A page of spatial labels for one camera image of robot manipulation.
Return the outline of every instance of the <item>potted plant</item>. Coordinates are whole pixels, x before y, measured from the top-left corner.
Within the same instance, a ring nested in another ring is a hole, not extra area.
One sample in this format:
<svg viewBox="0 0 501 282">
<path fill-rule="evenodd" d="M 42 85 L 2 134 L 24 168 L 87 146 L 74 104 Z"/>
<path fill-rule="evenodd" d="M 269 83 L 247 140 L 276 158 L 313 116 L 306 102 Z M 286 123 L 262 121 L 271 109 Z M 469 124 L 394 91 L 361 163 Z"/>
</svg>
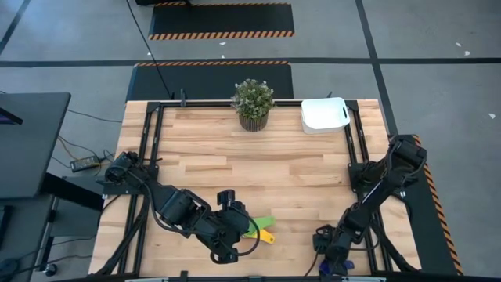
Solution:
<svg viewBox="0 0 501 282">
<path fill-rule="evenodd" d="M 232 106 L 236 108 L 242 127 L 251 132 L 262 130 L 268 122 L 268 112 L 275 106 L 273 89 L 254 79 L 235 84 Z"/>
</svg>

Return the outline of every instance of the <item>concrete floor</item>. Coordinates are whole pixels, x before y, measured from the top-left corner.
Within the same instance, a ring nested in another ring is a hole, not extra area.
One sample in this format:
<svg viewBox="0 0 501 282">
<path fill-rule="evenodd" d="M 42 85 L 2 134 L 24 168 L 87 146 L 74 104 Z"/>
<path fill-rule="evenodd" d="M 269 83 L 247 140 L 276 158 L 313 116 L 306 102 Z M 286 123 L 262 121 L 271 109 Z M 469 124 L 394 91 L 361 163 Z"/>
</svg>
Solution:
<svg viewBox="0 0 501 282">
<path fill-rule="evenodd" d="M 293 38 L 165 41 L 150 46 L 158 59 L 369 57 L 355 1 L 288 2 L 297 32 Z M 22 4 L 23 0 L 0 0 L 0 38 Z M 498 0 L 363 0 L 363 4 L 380 58 L 501 57 Z M 147 32 L 153 8 L 132 6 Z M 0 52 L 0 64 L 149 59 L 125 0 L 31 0 Z M 501 277 L 501 221 L 496 217 L 501 213 L 496 203 L 501 198 L 501 180 L 496 177 L 501 159 L 501 65 L 381 68 L 398 131 L 420 135 L 429 151 L 429 165 L 465 274 Z M 71 109 L 121 119 L 131 72 L 132 67 L 112 66 L 0 67 L 0 90 L 70 92 Z M 380 98 L 370 65 L 296 63 L 292 75 L 296 98 L 325 97 L 329 91 L 344 98 Z M 103 149 L 115 149 L 119 131 L 118 124 L 68 113 L 61 135 L 101 154 Z M 70 160 L 60 144 L 54 157 Z M 49 171 L 70 174 L 56 162 L 51 162 Z M 91 253 L 92 241 L 81 241 L 60 246 L 52 257 Z M 56 277 L 36 273 L 33 281 L 84 276 L 89 261 L 72 262 L 61 262 Z"/>
</svg>

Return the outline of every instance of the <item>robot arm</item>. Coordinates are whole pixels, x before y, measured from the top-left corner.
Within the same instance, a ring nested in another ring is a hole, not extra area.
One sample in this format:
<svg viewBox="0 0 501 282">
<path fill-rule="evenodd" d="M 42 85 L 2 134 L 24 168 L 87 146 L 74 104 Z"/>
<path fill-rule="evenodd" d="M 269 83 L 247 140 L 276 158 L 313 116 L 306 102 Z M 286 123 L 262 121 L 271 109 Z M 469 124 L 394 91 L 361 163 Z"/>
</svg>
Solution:
<svg viewBox="0 0 501 282">
<path fill-rule="evenodd" d="M 406 263 L 384 232 L 373 224 L 371 219 L 373 213 L 388 197 L 409 184 L 412 177 L 424 166 L 426 156 L 425 149 L 395 137 L 390 142 L 385 158 L 378 162 L 367 163 L 352 179 L 352 182 L 355 180 L 353 186 L 370 188 L 367 195 L 346 209 L 336 227 L 322 226 L 313 235 L 314 249 L 319 254 L 325 255 L 329 274 L 348 274 L 344 262 L 348 258 L 351 244 L 360 244 L 371 227 L 402 271 L 415 270 Z"/>
<path fill-rule="evenodd" d="M 245 205 L 235 201 L 233 190 L 218 193 L 218 205 L 222 209 L 212 211 L 206 201 L 190 190 L 163 186 L 151 179 L 134 152 L 122 153 L 106 170 L 105 177 L 113 183 L 127 183 L 141 189 L 151 202 L 151 212 L 157 224 L 186 238 L 195 234 L 211 250 L 211 259 L 215 263 L 237 262 L 239 256 L 250 254 L 258 245 L 259 239 L 245 253 L 238 253 L 233 247 L 249 230 L 249 222 L 255 224 Z"/>
</svg>

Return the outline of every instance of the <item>white plastic bin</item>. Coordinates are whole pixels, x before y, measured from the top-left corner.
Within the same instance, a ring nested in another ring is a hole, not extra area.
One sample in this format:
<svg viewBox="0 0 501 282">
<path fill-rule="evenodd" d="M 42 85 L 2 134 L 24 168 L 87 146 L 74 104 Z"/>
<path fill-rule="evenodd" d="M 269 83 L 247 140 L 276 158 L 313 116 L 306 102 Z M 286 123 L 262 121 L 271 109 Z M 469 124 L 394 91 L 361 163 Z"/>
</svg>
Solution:
<svg viewBox="0 0 501 282">
<path fill-rule="evenodd" d="M 350 123 L 343 98 L 308 99 L 301 103 L 301 120 L 306 134 L 337 132 Z"/>
</svg>

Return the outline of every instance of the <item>wooden table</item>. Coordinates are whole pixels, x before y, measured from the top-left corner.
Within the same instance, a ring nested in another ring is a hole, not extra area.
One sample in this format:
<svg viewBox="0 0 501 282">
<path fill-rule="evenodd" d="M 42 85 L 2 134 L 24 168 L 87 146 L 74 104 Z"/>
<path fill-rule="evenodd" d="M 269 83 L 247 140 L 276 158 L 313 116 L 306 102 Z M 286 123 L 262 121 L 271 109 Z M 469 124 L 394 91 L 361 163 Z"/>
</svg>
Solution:
<svg viewBox="0 0 501 282">
<path fill-rule="evenodd" d="M 358 102 L 369 155 L 376 161 L 385 155 L 388 144 L 380 107 L 376 99 Z M 118 153 L 139 149 L 146 104 L 146 101 L 127 104 Z M 267 228 L 276 242 L 261 242 L 254 253 L 240 258 L 238 263 L 219 266 L 211 262 L 209 250 L 194 236 L 185 239 L 162 230 L 149 216 L 141 277 L 178 277 L 182 270 L 188 270 L 191 277 L 305 274 L 315 256 L 312 248 L 315 229 L 327 223 L 335 225 L 356 198 L 349 186 L 344 131 L 306 135 L 302 131 L 300 112 L 300 107 L 277 107 L 270 111 L 263 131 L 246 132 L 231 108 L 165 110 L 158 153 L 163 160 L 158 162 L 158 181 L 190 188 L 213 210 L 219 209 L 216 193 L 234 189 L 237 200 L 246 205 L 251 216 L 276 217 L 276 224 Z M 153 117 L 151 135 L 155 120 Z M 359 161 L 362 160 L 358 140 L 355 149 Z M 122 196 L 103 214 L 90 273 L 104 264 L 123 237 L 128 203 L 129 196 Z M 405 205 L 389 198 L 381 207 L 381 213 L 388 237 L 408 262 L 419 269 Z M 237 247 L 245 251 L 253 243 L 254 239 L 242 239 Z M 135 243 L 131 246 L 129 271 Z M 378 266 L 383 269 L 379 248 L 377 257 Z M 369 274 L 365 251 L 352 251 L 350 259 L 355 264 L 350 274 Z M 318 275 L 318 267 L 314 269 L 311 275 Z"/>
</svg>

